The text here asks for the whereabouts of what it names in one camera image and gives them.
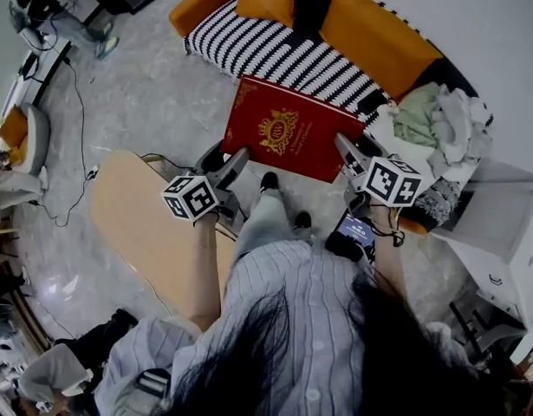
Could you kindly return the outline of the person's striped shirt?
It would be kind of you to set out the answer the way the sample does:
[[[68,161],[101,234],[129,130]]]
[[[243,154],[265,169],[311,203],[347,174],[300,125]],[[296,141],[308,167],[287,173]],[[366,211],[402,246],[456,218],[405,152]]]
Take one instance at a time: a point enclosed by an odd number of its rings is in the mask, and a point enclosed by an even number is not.
[[[241,257],[205,332],[140,322],[95,393],[100,416],[482,416],[490,400],[375,268],[299,240]]]

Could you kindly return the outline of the green cloth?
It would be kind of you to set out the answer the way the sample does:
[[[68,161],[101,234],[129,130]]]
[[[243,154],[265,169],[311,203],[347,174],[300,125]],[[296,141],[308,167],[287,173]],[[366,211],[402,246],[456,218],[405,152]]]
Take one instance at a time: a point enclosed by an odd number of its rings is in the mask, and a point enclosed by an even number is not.
[[[432,134],[432,113],[439,108],[439,85],[431,82],[402,99],[393,115],[394,135],[414,145],[437,147]]]

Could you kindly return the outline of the black metal stand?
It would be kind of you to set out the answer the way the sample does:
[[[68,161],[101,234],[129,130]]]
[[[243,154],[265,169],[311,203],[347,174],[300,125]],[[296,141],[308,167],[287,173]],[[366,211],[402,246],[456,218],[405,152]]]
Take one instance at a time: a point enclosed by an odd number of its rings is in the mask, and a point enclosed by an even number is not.
[[[458,341],[472,362],[487,359],[494,353],[510,353],[510,345],[518,344],[526,335],[521,323],[495,306],[482,311],[474,308],[469,315],[462,313],[455,302],[449,303],[449,309],[463,336]]]

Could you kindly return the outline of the red book with gold print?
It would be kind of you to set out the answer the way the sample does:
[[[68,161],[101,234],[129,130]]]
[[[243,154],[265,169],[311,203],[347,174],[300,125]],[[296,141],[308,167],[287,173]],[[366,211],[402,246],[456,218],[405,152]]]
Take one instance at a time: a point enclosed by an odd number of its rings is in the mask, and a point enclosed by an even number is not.
[[[246,147],[250,160],[287,172],[334,182],[343,167],[335,137],[356,142],[365,125],[357,116],[281,85],[241,78],[221,151]]]

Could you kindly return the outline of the small orange cushion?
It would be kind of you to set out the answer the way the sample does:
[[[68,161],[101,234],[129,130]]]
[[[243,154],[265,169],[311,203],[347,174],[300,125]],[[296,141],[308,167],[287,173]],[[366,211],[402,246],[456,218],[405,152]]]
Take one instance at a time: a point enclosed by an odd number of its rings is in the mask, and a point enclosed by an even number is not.
[[[13,106],[0,126],[0,139],[8,148],[19,147],[28,135],[28,119],[18,106]]]

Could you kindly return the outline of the person's grey trousers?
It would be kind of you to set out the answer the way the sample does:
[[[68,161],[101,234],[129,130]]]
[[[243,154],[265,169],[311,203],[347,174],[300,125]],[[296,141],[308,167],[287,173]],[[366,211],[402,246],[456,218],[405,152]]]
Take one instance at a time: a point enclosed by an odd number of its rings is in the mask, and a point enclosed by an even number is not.
[[[312,227],[295,229],[289,221],[281,192],[266,189],[237,236],[232,263],[266,244],[286,240],[309,241],[314,233]]]

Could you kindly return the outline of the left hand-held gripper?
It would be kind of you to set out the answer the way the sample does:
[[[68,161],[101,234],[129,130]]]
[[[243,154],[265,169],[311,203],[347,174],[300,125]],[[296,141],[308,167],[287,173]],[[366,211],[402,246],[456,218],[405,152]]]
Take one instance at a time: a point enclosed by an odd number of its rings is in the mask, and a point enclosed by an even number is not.
[[[250,158],[248,147],[242,147],[224,161],[223,140],[211,146],[197,161],[195,172],[176,176],[161,197],[172,215],[196,222],[206,213],[216,212],[219,222],[232,227],[239,212],[239,201],[229,186]]]

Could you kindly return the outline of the white cabinet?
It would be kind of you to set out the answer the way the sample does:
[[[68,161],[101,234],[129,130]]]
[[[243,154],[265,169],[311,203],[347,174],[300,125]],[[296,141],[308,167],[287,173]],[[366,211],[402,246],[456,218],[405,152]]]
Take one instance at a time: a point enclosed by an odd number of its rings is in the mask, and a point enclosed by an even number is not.
[[[478,293],[533,327],[533,173],[483,159],[460,197],[463,209],[432,234],[446,241]]]

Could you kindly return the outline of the grey patterned throw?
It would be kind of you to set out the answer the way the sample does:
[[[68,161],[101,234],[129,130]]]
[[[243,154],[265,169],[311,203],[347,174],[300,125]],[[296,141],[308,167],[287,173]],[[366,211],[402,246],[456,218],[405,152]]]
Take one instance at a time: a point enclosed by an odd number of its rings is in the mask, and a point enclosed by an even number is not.
[[[412,220],[427,231],[441,226],[455,210],[462,188],[458,182],[436,180],[411,207]]]

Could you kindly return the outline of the white cloth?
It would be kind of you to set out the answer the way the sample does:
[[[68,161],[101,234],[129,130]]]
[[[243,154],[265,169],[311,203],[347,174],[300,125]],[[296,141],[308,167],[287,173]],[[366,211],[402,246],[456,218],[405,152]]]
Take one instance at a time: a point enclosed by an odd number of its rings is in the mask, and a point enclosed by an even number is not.
[[[387,104],[378,107],[378,118],[366,128],[365,132],[372,136],[388,154],[396,154],[396,159],[405,161],[420,173],[422,176],[420,192],[425,192],[440,177],[447,181],[457,182],[459,189],[462,190],[477,170],[479,160],[476,163],[451,164],[442,168],[442,173],[433,174],[432,155],[433,153],[438,153],[438,151],[429,146],[416,145],[396,137],[392,117],[392,113],[395,110],[396,107],[391,107]]]

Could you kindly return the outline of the person's right forearm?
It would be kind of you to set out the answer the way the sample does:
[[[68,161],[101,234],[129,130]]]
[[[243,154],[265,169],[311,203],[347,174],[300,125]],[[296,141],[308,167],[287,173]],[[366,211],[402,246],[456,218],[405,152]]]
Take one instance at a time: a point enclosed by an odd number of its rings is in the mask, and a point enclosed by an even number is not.
[[[406,291],[405,272],[400,257],[398,225],[392,209],[374,199],[370,204],[375,237],[375,269],[401,293]]]

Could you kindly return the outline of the light wooden table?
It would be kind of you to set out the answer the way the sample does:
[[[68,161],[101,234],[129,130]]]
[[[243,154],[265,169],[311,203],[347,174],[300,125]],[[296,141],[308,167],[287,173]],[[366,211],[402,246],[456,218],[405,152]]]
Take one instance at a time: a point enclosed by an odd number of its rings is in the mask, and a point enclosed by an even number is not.
[[[120,150],[101,163],[90,197],[91,215],[107,243],[181,315],[188,318],[187,281],[194,223],[172,215],[161,193],[172,181],[137,154]],[[235,243],[216,222],[221,308]]]

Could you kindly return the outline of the person's left forearm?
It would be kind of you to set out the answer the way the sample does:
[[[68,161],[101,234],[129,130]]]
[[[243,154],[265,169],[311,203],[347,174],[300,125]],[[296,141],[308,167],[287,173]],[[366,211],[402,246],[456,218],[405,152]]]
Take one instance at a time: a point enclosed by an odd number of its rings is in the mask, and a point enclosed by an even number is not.
[[[216,236],[217,216],[207,213],[194,223],[187,281],[188,318],[205,332],[221,315]]]

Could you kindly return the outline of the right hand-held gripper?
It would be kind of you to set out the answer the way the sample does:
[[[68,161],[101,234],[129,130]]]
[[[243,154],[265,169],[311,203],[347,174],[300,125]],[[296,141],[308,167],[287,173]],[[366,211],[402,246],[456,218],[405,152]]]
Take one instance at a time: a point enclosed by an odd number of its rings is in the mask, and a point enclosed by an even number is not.
[[[388,159],[389,152],[370,134],[364,133],[355,146],[344,134],[337,133],[335,146],[354,175],[344,192],[348,212],[354,218],[368,215],[372,199],[390,208],[402,208],[411,206],[419,196],[422,175],[404,161]],[[361,164],[369,163],[364,170]]]

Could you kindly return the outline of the orange and striped sofa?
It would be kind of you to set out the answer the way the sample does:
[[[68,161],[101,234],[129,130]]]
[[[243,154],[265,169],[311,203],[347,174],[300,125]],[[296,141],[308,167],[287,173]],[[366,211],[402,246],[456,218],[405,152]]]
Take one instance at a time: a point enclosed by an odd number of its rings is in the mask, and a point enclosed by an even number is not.
[[[199,55],[227,75],[252,75],[286,88],[309,94],[343,108],[371,124],[377,111],[358,114],[360,99],[375,89],[382,90],[387,103],[401,101],[414,89],[431,82],[448,89],[462,89],[468,96],[476,91],[455,65],[417,28],[384,2],[374,0],[407,23],[443,57],[424,71],[409,92],[392,98],[364,71],[322,39],[320,30],[331,0],[296,0],[292,28],[265,19],[241,17],[238,0],[184,0],[170,15],[171,24],[183,39],[185,52]]]

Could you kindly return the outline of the long orange cushion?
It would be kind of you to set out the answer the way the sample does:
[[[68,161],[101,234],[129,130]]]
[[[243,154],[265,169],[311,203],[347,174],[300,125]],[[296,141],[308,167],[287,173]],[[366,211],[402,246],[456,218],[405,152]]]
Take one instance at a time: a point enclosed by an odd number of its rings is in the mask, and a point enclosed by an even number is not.
[[[331,0],[320,34],[394,99],[409,92],[420,75],[443,57],[374,0]]]

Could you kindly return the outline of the black phone in holder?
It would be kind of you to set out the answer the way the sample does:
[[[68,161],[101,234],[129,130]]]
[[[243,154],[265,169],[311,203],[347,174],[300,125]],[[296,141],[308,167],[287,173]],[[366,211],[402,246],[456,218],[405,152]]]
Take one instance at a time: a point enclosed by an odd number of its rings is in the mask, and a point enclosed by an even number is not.
[[[369,223],[345,212],[326,239],[325,248],[355,263],[372,263],[375,256],[374,240],[374,232]]]

